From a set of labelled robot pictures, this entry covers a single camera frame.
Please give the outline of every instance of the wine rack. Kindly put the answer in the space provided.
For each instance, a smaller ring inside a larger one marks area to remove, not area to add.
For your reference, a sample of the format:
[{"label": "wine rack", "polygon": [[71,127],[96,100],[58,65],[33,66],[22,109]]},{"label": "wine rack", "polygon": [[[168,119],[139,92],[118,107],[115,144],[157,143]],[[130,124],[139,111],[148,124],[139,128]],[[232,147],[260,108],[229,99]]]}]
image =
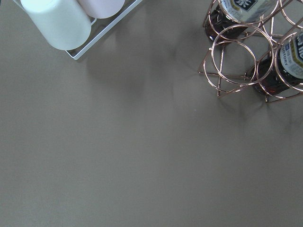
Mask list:
[{"label": "wine rack", "polygon": [[[13,1],[23,9],[20,0]],[[67,50],[67,54],[74,60],[78,60],[85,52],[87,52],[96,42],[98,42],[108,31],[110,31],[120,20],[122,20],[142,1],[143,0],[125,0],[125,4],[122,9],[114,16],[106,19],[90,18],[91,33],[88,40],[83,45],[74,50]]]},{"label": "wine rack", "polygon": [[[211,20],[211,13],[213,11],[214,5],[218,3],[219,6],[221,6],[221,2],[220,0],[213,0],[211,2],[203,21],[203,27],[205,27],[206,23],[208,22],[211,28],[216,32],[217,36],[214,39],[213,45],[209,48],[204,59],[202,60],[198,68],[198,73],[200,75],[205,75],[208,83],[217,90],[218,97],[223,97],[232,93],[241,92],[242,90],[254,86],[256,84],[260,85],[260,87],[264,91],[266,103],[286,100],[303,94],[303,84],[292,86],[283,78],[277,66],[277,54],[280,48],[285,44],[286,41],[289,41],[291,38],[293,38],[300,30],[303,30],[303,27],[301,26],[301,24],[303,23],[303,17],[298,21],[294,22],[285,11],[285,8],[293,4],[295,1],[299,2],[300,7],[302,7],[301,9],[303,9],[303,0],[278,0],[276,6],[272,9],[271,13],[267,16],[260,17],[259,21],[254,23],[237,23],[225,28],[221,32],[215,30],[214,24]],[[280,15],[282,15],[282,18],[287,21],[290,28],[284,34],[275,34],[273,32],[274,28],[278,26],[280,22],[276,21],[275,18],[276,16]],[[242,32],[241,36],[236,39],[228,39],[224,36],[224,33],[226,33],[227,31],[238,27],[249,28],[250,31]],[[256,53],[244,43],[245,40],[251,39],[254,36],[262,37],[262,39],[266,40],[268,43],[268,50],[264,53],[261,53],[261,56],[259,58],[257,58]],[[253,58],[253,67],[246,70],[246,72],[243,74],[223,73],[223,61],[227,53],[226,47],[231,43],[243,47]],[[216,63],[214,52],[215,50],[218,51],[218,49],[220,51],[220,57],[219,63],[218,60]],[[266,73],[264,73],[263,75],[259,75],[258,68],[260,62],[266,57],[270,58],[269,68]],[[206,67],[207,61],[211,61],[211,69],[208,69]],[[250,72],[252,69],[254,69],[253,75],[248,76],[248,72]],[[288,91],[287,95],[270,94],[269,91],[267,91],[267,89],[260,83],[266,78],[266,76],[271,72],[272,69],[276,70],[279,79],[283,83],[285,83],[285,85],[289,88],[290,91]],[[223,88],[223,82],[225,82],[225,84],[233,85],[233,88]]]}]

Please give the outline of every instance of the bottle label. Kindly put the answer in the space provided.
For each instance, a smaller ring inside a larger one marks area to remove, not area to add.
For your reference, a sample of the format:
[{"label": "bottle label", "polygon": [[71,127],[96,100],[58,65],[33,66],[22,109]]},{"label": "bottle label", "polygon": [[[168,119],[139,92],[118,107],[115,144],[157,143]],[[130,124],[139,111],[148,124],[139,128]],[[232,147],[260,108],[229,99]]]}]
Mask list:
[{"label": "bottle label", "polygon": [[303,79],[303,32],[281,47],[280,58],[283,68],[289,74]]},{"label": "bottle label", "polygon": [[266,11],[277,3],[276,0],[220,0],[228,16],[236,21],[252,23],[258,21]]}]

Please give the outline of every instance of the white cylinder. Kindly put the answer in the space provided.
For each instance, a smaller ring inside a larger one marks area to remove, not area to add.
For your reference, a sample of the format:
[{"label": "white cylinder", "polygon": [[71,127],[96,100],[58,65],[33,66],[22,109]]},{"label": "white cylinder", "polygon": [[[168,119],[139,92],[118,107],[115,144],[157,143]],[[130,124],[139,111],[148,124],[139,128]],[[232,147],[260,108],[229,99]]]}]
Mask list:
[{"label": "white cylinder", "polygon": [[75,49],[90,35],[90,20],[76,0],[21,0],[21,4],[54,48]]},{"label": "white cylinder", "polygon": [[94,18],[108,18],[116,14],[125,0],[78,0],[86,13]]}]

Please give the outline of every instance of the bottle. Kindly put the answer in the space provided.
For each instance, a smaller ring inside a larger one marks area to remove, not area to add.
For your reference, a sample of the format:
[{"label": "bottle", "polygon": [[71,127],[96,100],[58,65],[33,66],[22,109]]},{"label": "bottle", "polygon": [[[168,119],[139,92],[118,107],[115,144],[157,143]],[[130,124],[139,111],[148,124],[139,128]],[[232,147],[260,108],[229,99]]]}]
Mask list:
[{"label": "bottle", "polygon": [[[265,59],[259,64],[259,77],[264,75],[270,66],[270,59]],[[283,45],[277,53],[277,67],[283,79],[290,85],[296,86],[303,83],[303,32],[297,35],[289,43]],[[260,81],[265,90],[271,95],[278,95],[289,87],[280,79],[275,67]],[[266,94],[259,83],[253,85],[254,89]]]},{"label": "bottle", "polygon": [[116,14],[125,0],[78,0],[85,12],[94,18],[108,18]]},{"label": "bottle", "polygon": [[48,43],[59,50],[73,50],[89,37],[89,17],[76,0],[21,0]]},{"label": "bottle", "polygon": [[[210,20],[219,33],[225,28],[239,23],[253,23],[259,20],[269,9],[277,4],[277,0],[220,0],[220,5],[210,14]],[[236,27],[226,31],[223,36],[228,39],[236,39],[246,27]],[[205,26],[206,35],[213,41],[217,37],[217,33],[211,27],[209,20]]]}]

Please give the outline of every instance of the gray table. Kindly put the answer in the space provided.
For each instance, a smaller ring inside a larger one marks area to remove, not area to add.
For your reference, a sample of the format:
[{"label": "gray table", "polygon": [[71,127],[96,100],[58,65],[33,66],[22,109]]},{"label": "gray table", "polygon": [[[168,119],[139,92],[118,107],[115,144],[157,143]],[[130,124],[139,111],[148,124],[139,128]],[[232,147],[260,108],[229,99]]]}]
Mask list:
[{"label": "gray table", "polygon": [[1,227],[298,227],[303,98],[222,99],[206,0],[145,0],[79,61],[0,8]]}]

